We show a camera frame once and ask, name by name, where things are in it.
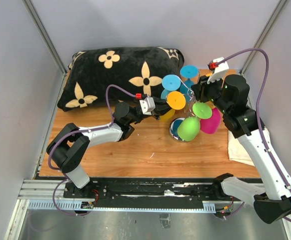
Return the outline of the blue plastic goblet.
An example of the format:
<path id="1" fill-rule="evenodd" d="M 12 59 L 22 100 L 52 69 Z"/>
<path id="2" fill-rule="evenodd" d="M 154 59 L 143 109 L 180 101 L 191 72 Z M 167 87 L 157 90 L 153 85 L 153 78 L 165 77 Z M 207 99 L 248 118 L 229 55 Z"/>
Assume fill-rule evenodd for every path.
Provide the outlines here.
<path id="1" fill-rule="evenodd" d="M 192 78 L 198 77 L 200 74 L 199 69 L 194 65 L 185 65 L 180 70 L 180 75 L 186 79 L 184 84 L 190 88 L 194 85 L 194 82 L 191 80 Z"/>
<path id="2" fill-rule="evenodd" d="M 169 74 L 162 79 L 161 85 L 163 87 L 163 91 L 160 98 L 166 99 L 169 93 L 179 90 L 181 86 L 181 79 L 177 75 Z"/>

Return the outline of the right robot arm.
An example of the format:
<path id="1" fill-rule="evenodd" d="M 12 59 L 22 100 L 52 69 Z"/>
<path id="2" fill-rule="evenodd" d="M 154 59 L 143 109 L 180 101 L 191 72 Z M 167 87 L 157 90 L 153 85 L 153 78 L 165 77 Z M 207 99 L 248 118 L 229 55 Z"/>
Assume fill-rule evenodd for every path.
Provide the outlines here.
<path id="1" fill-rule="evenodd" d="M 204 75 L 191 89 L 196 100 L 211 102 L 223 114 L 224 125 L 246 150 L 263 182 L 258 187 L 225 173 L 213 180 L 212 195 L 217 200 L 232 196 L 253 206 L 267 224 L 290 215 L 291 177 L 265 136 L 264 123 L 247 105 L 250 87 L 246 79 L 231 74 L 211 82 Z"/>

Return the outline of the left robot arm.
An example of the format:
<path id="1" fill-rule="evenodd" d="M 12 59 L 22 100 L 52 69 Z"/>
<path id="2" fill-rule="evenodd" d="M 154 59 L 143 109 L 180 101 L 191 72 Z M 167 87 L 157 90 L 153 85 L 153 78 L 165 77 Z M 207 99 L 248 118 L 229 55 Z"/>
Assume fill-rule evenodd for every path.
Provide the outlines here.
<path id="1" fill-rule="evenodd" d="M 78 127 L 68 123 L 48 145 L 46 153 L 49 161 L 75 186 L 75 192 L 82 198 L 92 194 L 93 186 L 83 169 L 81 161 L 88 148 L 111 142 L 121 142 L 130 137 L 135 130 L 132 124 L 153 117 L 159 120 L 172 108 L 157 97 L 146 97 L 136 101 L 136 106 L 127 102 L 116 105 L 112 114 L 113 121 L 95 127 Z"/>

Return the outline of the magenta plastic goblet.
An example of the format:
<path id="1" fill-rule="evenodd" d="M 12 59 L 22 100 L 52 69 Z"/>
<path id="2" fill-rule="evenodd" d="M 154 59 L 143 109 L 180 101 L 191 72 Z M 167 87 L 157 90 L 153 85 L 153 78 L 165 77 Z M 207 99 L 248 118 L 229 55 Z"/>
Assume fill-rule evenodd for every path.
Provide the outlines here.
<path id="1" fill-rule="evenodd" d="M 200 120 L 200 130 L 205 134 L 215 134 L 221 124 L 222 115 L 215 107 L 212 109 L 212 116 L 208 119 Z"/>

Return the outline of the chrome wine glass rack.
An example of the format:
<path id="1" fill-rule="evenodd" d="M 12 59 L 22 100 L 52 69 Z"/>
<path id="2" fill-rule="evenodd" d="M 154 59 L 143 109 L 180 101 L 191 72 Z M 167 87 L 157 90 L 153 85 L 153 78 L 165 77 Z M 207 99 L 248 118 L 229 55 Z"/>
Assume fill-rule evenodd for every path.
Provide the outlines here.
<path id="1" fill-rule="evenodd" d="M 169 127 L 169 133 L 178 142 L 193 141 L 201 130 L 201 120 L 210 119 L 213 115 L 209 105 L 199 102 L 195 98 L 195 93 L 191 87 L 195 84 L 192 79 L 200 76 L 200 71 L 193 65 L 186 65 L 181 68 L 180 75 L 182 80 L 177 91 L 179 96 L 167 95 L 167 99 L 174 100 L 173 109 L 180 107 L 184 112 L 184 117 L 174 119 Z"/>

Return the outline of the green plastic goblet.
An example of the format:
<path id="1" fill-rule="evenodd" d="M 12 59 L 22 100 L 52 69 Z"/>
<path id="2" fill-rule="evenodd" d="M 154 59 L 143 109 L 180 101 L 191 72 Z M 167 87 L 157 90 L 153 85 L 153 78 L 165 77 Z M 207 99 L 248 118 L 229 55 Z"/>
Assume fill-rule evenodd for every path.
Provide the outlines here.
<path id="1" fill-rule="evenodd" d="M 212 116 L 211 107 L 203 102 L 195 102 L 189 108 L 189 116 L 185 118 L 177 128 L 180 139 L 190 142 L 196 138 L 201 129 L 201 119 L 209 119 Z"/>

